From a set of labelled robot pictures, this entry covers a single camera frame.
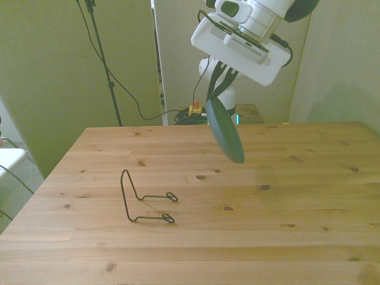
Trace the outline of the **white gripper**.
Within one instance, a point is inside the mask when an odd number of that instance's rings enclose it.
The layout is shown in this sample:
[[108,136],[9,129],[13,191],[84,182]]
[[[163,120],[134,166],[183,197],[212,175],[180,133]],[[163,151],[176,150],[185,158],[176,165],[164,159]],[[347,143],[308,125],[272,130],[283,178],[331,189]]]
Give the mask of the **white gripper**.
[[[215,12],[207,14],[201,20],[191,37],[191,43],[218,60],[212,61],[208,68],[210,83],[207,100],[211,99],[212,94],[213,97],[221,95],[238,72],[262,86],[268,86],[274,81],[280,68],[290,60],[288,51],[272,42],[256,41]],[[215,84],[223,73],[222,63],[230,68],[215,89]]]

